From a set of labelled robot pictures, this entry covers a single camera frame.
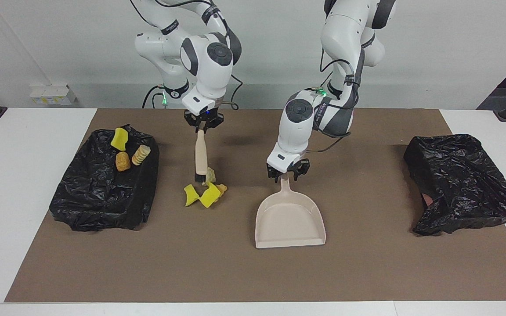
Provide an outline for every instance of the beige dustpan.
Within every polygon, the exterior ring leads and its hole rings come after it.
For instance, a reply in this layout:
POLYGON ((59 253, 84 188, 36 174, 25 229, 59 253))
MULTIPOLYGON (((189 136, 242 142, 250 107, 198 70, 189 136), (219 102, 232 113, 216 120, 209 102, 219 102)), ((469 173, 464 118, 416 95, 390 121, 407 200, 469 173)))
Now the beige dustpan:
POLYGON ((290 190, 287 174, 281 190, 259 206, 255 221, 257 248, 325 244, 325 226, 317 205, 304 194, 290 190))

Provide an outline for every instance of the crumpled black bag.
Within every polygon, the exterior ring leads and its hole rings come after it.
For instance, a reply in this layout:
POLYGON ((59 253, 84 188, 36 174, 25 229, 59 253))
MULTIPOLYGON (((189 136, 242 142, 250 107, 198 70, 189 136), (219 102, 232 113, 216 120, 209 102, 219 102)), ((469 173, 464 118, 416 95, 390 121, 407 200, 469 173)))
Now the crumpled black bag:
POLYGON ((422 236, 506 223, 506 180, 468 134, 414 137, 404 160, 421 194, 432 198, 413 228, 422 236))
POLYGON ((72 230, 104 228, 133 230, 147 222, 155 196, 159 148, 151 135, 130 126, 126 152, 130 157, 141 144, 151 152, 140 164, 124 172, 116 170, 119 152, 111 146, 114 130, 99 129, 90 134, 74 156, 50 203, 55 220, 72 230))

